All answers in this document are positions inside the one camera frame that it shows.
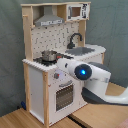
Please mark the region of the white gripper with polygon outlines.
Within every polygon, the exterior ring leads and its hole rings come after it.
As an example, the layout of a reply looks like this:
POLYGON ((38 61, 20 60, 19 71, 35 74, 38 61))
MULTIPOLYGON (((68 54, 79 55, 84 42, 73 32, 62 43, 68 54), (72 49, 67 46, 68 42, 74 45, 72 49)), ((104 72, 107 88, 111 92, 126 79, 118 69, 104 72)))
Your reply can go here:
POLYGON ((66 58, 60 58, 57 60, 56 65, 60 70, 66 71, 68 69, 68 60, 66 58))

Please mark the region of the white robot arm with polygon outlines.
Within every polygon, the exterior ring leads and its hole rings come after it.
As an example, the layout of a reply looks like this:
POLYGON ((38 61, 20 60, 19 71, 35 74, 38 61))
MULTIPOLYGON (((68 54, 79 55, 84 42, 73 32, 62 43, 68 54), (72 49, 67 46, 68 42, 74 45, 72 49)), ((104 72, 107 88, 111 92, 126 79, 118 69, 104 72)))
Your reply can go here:
POLYGON ((128 106, 128 87, 118 96, 106 95, 111 72, 105 65, 60 58, 57 66, 73 78, 85 82, 81 95, 86 102, 128 106))

